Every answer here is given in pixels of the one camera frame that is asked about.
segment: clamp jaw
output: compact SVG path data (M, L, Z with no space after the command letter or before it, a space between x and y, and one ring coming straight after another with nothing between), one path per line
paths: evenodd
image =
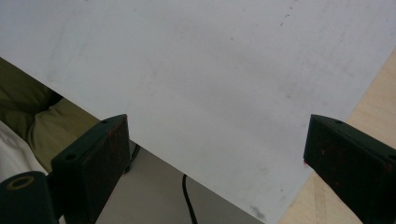
M396 150L348 124L312 115L304 160L363 223L396 223Z
M126 115L98 122L51 161L0 184L0 223L95 223L131 154Z

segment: olive green fabric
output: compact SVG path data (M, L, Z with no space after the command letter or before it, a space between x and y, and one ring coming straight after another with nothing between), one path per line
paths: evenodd
M34 115L46 110L54 92L0 58L0 120L23 140Z
M50 161L99 120L66 99L35 115L27 143L38 161L51 171Z

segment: cable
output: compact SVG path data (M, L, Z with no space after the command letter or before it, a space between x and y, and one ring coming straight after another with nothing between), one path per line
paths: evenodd
M135 144L134 152L131 155L131 159L129 160L128 166L125 168L124 175L128 174L131 171L132 162L136 159L137 153L139 153L141 146Z
M183 187L184 198L186 199L187 206L189 207L191 223L198 224L197 218L195 217L194 209L192 208L192 204L190 202L189 193L187 192L186 178L187 178L187 175L183 175L182 187Z

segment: white sheet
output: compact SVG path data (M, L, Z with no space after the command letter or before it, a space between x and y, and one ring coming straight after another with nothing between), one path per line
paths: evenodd
M0 182L28 171L47 174L27 143L0 121Z

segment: wooden table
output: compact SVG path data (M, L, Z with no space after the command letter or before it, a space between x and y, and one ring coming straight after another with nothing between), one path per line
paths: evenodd
M347 123L396 148L396 49L385 62ZM361 223L314 172L295 198L281 224Z

